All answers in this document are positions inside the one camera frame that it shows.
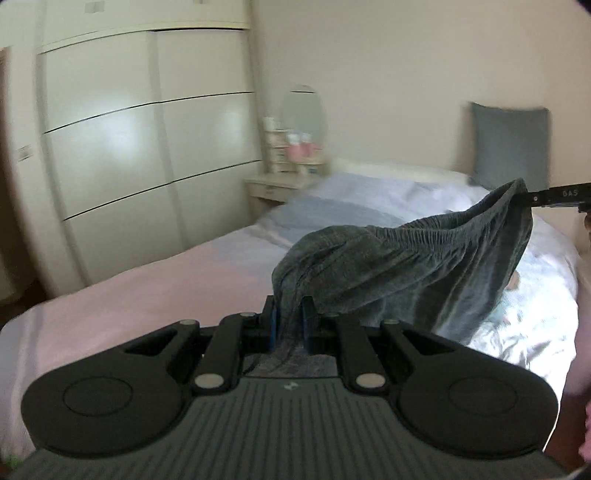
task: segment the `cloth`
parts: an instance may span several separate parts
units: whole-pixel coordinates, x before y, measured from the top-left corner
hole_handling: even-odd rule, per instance
[[[332,359],[306,358],[298,307],[311,295],[322,313],[354,313],[362,325],[396,318],[469,341],[494,309],[532,230],[531,210],[511,205],[516,180],[464,212],[397,228],[331,226],[298,241],[272,275],[280,344],[254,375],[324,376]]]

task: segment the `logo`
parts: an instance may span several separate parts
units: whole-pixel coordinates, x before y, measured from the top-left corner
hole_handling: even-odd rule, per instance
[[[289,382],[286,383],[285,385],[283,385],[283,388],[285,388],[286,390],[292,391],[295,390],[296,388],[298,388],[300,385],[297,384],[296,382]]]

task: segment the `toiletry bottle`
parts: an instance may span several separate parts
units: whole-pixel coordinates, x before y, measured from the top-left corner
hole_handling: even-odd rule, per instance
[[[287,159],[293,163],[300,163],[302,161],[300,136],[295,133],[287,134],[287,143]]]
[[[306,158],[314,157],[314,144],[312,143],[312,136],[310,134],[301,135],[302,155]]]

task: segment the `bedside table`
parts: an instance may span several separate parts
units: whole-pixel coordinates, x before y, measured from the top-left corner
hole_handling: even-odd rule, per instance
[[[297,173],[264,173],[244,180],[248,189],[251,209],[256,218],[273,207],[285,203],[299,190],[311,187],[320,181],[320,175],[298,175]]]

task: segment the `bed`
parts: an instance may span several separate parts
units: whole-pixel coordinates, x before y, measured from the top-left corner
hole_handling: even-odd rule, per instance
[[[4,462],[33,444],[20,416],[24,391],[43,373],[192,318],[216,325],[262,309],[271,273],[290,246],[324,226],[398,226],[465,210],[487,191],[436,169],[336,163],[335,172],[256,224],[175,257],[129,270],[38,305],[0,332],[0,449]],[[561,397],[574,358],[576,264],[572,243],[540,218],[518,266],[519,287],[504,292],[468,345],[543,377]]]

